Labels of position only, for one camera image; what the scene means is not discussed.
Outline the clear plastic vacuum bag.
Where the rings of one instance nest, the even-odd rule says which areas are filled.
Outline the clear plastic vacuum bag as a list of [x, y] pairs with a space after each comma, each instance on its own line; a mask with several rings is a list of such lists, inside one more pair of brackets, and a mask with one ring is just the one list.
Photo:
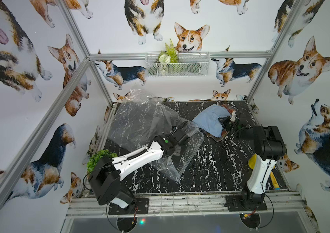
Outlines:
[[184, 130], [189, 136], [185, 147], [177, 150], [171, 157], [150, 163], [170, 179], [179, 182], [203, 143], [204, 136], [195, 123], [182, 118], [161, 98], [154, 97], [143, 89], [130, 91], [127, 99], [117, 109], [108, 139], [133, 152], [147, 145], [155, 136], [169, 134], [172, 126], [179, 126], [185, 121], [189, 122]]

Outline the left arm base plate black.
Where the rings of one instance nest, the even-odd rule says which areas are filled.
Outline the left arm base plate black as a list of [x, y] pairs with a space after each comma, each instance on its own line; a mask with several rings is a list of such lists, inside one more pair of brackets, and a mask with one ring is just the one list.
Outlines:
[[108, 215], [147, 214], [148, 208], [149, 198], [134, 199], [131, 203], [115, 198], [110, 202]]

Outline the aluminium frame rail front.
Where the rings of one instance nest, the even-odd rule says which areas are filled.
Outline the aluminium frame rail front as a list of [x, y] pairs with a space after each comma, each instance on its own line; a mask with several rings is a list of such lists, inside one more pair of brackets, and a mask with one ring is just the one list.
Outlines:
[[136, 207], [128, 212], [115, 205], [98, 205], [93, 198], [76, 199], [70, 204], [66, 218], [104, 218], [131, 216], [193, 216], [232, 213], [272, 213], [302, 210], [306, 202], [298, 192], [269, 192], [265, 207], [243, 207], [236, 193], [140, 196]]

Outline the green potted plant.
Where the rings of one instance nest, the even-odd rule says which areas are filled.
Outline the green potted plant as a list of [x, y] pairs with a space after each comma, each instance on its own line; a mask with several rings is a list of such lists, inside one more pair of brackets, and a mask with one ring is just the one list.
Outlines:
[[109, 150], [99, 150], [97, 153], [95, 153], [92, 157], [89, 158], [87, 162], [87, 171], [92, 172], [98, 161], [104, 157], [112, 159], [118, 157], [118, 155], [117, 153], [110, 152]]

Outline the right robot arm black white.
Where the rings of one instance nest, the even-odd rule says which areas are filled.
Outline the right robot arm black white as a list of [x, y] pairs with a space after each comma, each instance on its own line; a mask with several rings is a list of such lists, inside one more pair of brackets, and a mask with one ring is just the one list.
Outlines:
[[220, 117], [223, 129], [234, 138], [253, 143], [256, 162], [253, 172], [242, 190], [242, 206], [252, 209], [264, 204], [266, 184], [277, 161], [286, 153], [286, 146], [276, 126], [240, 126], [230, 116]]

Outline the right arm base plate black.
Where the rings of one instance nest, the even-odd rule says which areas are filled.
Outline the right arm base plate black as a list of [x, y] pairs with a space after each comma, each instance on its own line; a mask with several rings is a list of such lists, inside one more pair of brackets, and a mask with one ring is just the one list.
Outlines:
[[253, 197], [243, 197], [241, 195], [225, 196], [226, 207], [230, 212], [242, 211], [265, 211], [267, 205], [264, 201], [264, 195], [254, 195]]

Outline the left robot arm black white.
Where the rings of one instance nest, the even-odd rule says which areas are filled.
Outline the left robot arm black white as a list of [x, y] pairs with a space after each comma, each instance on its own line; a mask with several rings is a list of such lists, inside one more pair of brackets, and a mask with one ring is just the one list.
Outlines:
[[173, 156], [177, 150], [185, 147], [189, 136], [184, 127], [188, 121], [173, 126], [169, 134], [155, 136], [147, 145], [126, 155], [98, 160], [93, 170], [88, 171], [90, 191], [95, 195], [99, 205], [115, 204], [120, 209], [135, 209], [135, 196], [121, 185], [121, 181], [139, 168], [162, 158]]

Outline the artificial fern with white flower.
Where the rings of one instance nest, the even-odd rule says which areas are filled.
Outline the artificial fern with white flower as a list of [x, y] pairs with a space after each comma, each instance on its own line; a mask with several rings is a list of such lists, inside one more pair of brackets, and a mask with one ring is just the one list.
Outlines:
[[169, 43], [165, 43], [165, 51], [160, 52], [157, 63], [157, 68], [162, 76], [173, 74], [178, 71], [178, 52], [171, 39], [169, 40]]

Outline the yellow dustpan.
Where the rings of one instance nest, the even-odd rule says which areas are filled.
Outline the yellow dustpan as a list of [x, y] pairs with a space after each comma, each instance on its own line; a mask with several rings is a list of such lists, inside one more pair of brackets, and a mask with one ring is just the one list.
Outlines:
[[248, 165], [253, 170], [247, 182], [247, 187], [250, 192], [262, 194], [263, 190], [265, 191], [269, 179], [271, 179], [274, 189], [279, 190], [279, 184], [272, 172], [275, 168], [274, 160], [262, 160], [260, 156], [254, 154], [249, 159]]

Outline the red plaid shirt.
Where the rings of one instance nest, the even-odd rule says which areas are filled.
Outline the red plaid shirt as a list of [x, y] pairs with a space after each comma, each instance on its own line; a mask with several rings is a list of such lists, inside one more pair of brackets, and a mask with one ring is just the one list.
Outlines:
[[211, 135], [210, 133], [206, 132], [205, 130], [202, 130], [203, 134], [207, 138], [211, 138], [215, 142], [222, 141], [232, 131], [233, 124], [236, 121], [236, 111], [237, 110], [234, 107], [231, 107], [227, 103], [221, 105], [221, 107], [224, 107], [231, 115], [231, 116], [227, 116], [227, 117], [220, 117], [218, 119], [219, 123], [221, 123], [221, 125], [222, 125], [221, 136], [215, 137], [215, 136]]

